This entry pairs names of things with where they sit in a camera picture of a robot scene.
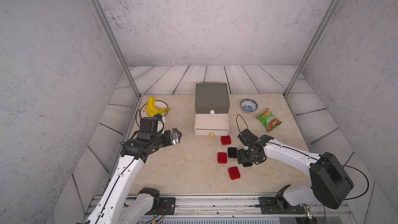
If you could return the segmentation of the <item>black brooch box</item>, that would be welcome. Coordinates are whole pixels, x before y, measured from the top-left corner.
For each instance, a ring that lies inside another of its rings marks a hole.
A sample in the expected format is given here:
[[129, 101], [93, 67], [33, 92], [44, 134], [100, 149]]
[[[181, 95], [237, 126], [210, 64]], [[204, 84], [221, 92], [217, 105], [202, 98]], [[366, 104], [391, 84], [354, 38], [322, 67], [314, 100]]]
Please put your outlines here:
[[236, 159], [237, 158], [237, 148], [236, 147], [229, 147], [228, 148], [228, 158]]
[[242, 165], [243, 165], [243, 167], [251, 167], [251, 166], [253, 166], [253, 163], [251, 163], [251, 162], [244, 162], [244, 163], [242, 163]]

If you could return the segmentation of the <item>red brooch box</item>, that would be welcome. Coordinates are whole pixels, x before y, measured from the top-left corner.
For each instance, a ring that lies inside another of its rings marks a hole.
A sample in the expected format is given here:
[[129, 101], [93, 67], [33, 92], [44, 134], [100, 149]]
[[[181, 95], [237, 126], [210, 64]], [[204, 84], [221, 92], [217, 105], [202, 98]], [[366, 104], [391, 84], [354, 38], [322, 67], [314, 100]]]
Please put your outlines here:
[[222, 137], [221, 137], [221, 144], [222, 144], [222, 145], [231, 145], [231, 144], [232, 144], [231, 137], [230, 137], [229, 135], [227, 135], [227, 136], [222, 136]]
[[228, 173], [231, 180], [236, 180], [240, 178], [240, 172], [238, 167], [230, 167], [228, 168]]
[[228, 162], [228, 155], [226, 152], [219, 152], [217, 154], [217, 162], [219, 164], [227, 164]]

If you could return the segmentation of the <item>white drawer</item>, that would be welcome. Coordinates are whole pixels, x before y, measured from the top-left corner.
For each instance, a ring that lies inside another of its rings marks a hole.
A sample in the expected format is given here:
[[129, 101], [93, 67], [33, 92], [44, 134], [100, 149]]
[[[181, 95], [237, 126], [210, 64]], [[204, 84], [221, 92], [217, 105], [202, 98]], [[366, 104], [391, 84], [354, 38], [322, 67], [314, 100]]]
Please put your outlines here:
[[227, 136], [229, 135], [228, 114], [196, 114], [194, 133], [195, 135]]

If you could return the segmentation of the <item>grey top drawer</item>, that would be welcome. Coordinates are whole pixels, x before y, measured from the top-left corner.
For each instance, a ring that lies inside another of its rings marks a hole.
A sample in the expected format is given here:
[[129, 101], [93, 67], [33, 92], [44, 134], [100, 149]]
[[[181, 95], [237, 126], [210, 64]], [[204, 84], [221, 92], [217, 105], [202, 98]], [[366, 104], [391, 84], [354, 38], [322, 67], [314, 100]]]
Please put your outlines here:
[[199, 83], [195, 88], [195, 113], [228, 114], [229, 92], [226, 83]]

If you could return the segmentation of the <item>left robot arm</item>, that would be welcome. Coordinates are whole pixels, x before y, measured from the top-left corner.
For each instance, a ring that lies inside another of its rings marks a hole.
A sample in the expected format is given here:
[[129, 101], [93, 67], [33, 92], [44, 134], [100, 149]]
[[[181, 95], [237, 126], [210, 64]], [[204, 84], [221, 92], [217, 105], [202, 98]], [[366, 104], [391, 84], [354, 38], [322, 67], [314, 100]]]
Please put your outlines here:
[[143, 188], [135, 201], [125, 207], [129, 191], [148, 157], [159, 149], [180, 143], [182, 133], [165, 130], [163, 117], [145, 117], [140, 128], [122, 144], [118, 164], [102, 198], [86, 220], [87, 224], [137, 224], [160, 207], [160, 192]]

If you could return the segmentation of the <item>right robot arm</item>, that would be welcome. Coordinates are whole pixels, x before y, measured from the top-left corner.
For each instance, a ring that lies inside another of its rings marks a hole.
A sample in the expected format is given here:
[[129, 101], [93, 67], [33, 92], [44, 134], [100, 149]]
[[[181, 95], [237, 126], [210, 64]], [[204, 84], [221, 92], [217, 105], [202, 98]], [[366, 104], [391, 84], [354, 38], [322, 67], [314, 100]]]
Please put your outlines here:
[[306, 185], [285, 185], [276, 194], [276, 208], [282, 213], [301, 204], [322, 204], [330, 209], [338, 209], [354, 188], [343, 165], [329, 152], [319, 155], [299, 150], [266, 134], [257, 137], [248, 129], [237, 137], [244, 145], [243, 149], [236, 151], [239, 164], [258, 165], [268, 158], [276, 159], [311, 179]]

